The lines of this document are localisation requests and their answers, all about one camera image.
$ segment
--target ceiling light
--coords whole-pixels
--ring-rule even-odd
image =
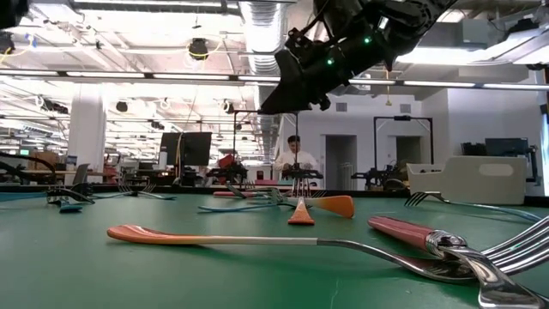
[[[210,74],[154,74],[154,78],[159,79],[184,79],[201,81],[228,81],[229,76],[210,75]]]
[[[450,87],[450,88],[472,88],[475,86],[473,82],[423,82],[423,81],[404,81],[407,86],[423,86],[423,87]]]
[[[3,76],[57,76],[56,71],[46,70],[0,70],[0,75]]]
[[[206,39],[194,38],[189,44],[189,55],[197,61],[205,61],[208,59],[208,47],[206,46]]]
[[[513,64],[547,64],[549,63],[549,45],[516,60]]]
[[[396,61],[402,64],[463,65],[479,60],[477,54],[464,48],[416,47]]]
[[[277,76],[239,76],[241,82],[280,82],[281,78]]]
[[[509,90],[538,90],[548,91],[548,85],[519,85],[519,84],[484,84],[482,88],[509,89]]]
[[[371,80],[367,78],[357,78],[349,80],[351,85],[382,85],[382,86],[393,86],[395,81],[386,81],[386,80]]]
[[[67,72],[68,76],[78,77],[114,77],[114,78],[143,78],[143,73],[132,72]]]

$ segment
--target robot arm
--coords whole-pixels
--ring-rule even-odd
[[[314,0],[317,18],[288,33],[286,50],[276,53],[281,82],[263,102],[260,112],[276,114],[326,110],[326,93],[348,86],[349,79],[383,63],[391,71],[400,55],[411,52],[457,0]],[[329,40],[311,41],[305,35],[322,22]]]

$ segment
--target air duct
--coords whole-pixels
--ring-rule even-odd
[[[248,52],[279,51],[284,45],[285,16],[287,6],[283,3],[242,2],[240,11],[245,20],[246,47]],[[274,56],[249,57],[253,74],[273,75],[280,74]],[[274,90],[274,87],[256,87],[254,99],[258,109],[262,102]],[[263,160],[270,163],[274,158],[277,135],[273,134],[273,126],[280,122],[280,118],[260,117],[260,128],[263,139]]]

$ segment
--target black monitor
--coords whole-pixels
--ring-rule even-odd
[[[139,168],[140,171],[149,171],[153,170],[154,163],[153,162],[139,162]]]
[[[528,154],[527,138],[486,138],[486,154],[490,156],[518,156]]]
[[[178,141],[181,133],[164,133],[160,151],[167,152],[167,165],[176,165]],[[187,132],[181,136],[181,155],[186,166],[207,166],[212,132]]]

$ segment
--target spoon handle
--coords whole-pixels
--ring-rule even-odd
[[[368,220],[368,224],[380,232],[391,235],[423,251],[430,252],[427,248],[427,238],[429,234],[435,231],[430,227],[422,227],[384,216],[372,217]]]

